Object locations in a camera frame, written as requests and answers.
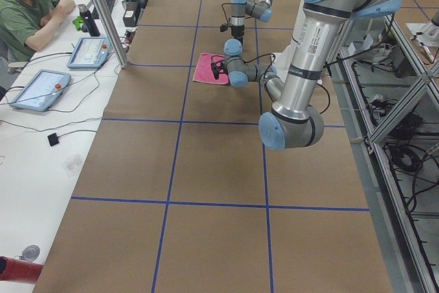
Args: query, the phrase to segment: red cylinder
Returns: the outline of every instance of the red cylinder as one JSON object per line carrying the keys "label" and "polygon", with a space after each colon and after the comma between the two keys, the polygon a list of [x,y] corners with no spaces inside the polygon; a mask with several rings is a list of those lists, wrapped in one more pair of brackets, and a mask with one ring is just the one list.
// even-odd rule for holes
{"label": "red cylinder", "polygon": [[0,257],[0,281],[35,284],[42,269],[42,264]]}

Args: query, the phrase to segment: metal pole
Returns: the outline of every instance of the metal pole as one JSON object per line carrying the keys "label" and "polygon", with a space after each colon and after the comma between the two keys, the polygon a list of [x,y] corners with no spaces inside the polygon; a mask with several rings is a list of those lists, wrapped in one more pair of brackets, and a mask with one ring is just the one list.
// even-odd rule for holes
{"label": "metal pole", "polygon": [[104,26],[105,33],[111,42],[113,49],[115,50],[117,59],[122,69],[125,69],[128,65],[128,59],[126,57],[125,51],[123,50],[122,44],[119,39],[119,34],[117,33],[115,24],[112,21],[110,11],[106,5],[105,0],[93,0],[93,4],[97,8],[99,13],[99,18],[101,19],[102,25]]}

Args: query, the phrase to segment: man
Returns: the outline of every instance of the man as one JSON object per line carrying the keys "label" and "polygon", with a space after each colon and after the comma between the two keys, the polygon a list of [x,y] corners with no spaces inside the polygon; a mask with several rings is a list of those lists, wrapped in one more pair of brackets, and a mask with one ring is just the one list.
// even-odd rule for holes
{"label": "man", "polygon": [[15,60],[28,61],[74,8],[73,0],[0,0],[0,37]]}

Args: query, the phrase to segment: tablet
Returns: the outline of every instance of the tablet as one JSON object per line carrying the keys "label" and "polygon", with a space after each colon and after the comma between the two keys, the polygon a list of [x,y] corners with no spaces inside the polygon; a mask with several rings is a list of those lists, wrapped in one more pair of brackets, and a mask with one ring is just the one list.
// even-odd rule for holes
{"label": "tablet", "polygon": [[46,111],[69,84],[69,73],[40,70],[25,88],[12,100],[15,109]]}
{"label": "tablet", "polygon": [[110,41],[106,37],[81,37],[70,56],[70,69],[98,69],[106,61],[110,51]]}

